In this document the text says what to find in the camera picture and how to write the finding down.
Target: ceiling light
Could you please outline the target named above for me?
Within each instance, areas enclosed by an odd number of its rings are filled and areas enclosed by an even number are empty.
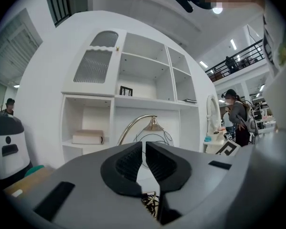
[[[200,61],[199,62],[202,66],[204,66],[205,68],[207,68],[208,66],[204,63],[204,62],[202,62],[202,61]]]
[[[223,8],[213,8],[215,14],[220,14],[223,11]]]
[[[230,42],[231,42],[231,44],[232,44],[232,46],[233,46],[234,50],[236,50],[236,45],[235,45],[235,43],[234,43],[233,39],[231,39],[231,40],[230,40]]]

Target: white appliance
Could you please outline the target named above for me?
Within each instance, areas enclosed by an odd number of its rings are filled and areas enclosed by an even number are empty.
[[[31,167],[22,123],[0,112],[0,182],[7,187],[24,177]]]

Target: balcony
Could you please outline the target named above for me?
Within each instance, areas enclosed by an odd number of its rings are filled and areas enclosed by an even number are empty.
[[[262,41],[259,40],[233,56],[226,58],[205,73],[212,82],[216,82],[263,60],[265,57],[262,51]]]

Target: frosted glass panel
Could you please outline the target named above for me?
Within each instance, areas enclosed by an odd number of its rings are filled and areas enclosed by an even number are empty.
[[[86,51],[74,77],[74,82],[104,83],[112,52]]]
[[[114,47],[119,35],[113,31],[103,31],[98,33],[90,46]]]

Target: railing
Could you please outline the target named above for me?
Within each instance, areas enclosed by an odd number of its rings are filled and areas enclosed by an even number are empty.
[[[259,40],[249,47],[215,65],[205,73],[212,82],[231,75],[245,67],[261,61],[265,57],[262,51],[262,41]]]
[[[62,21],[72,15],[70,0],[50,0],[48,4],[55,26],[58,26]]]

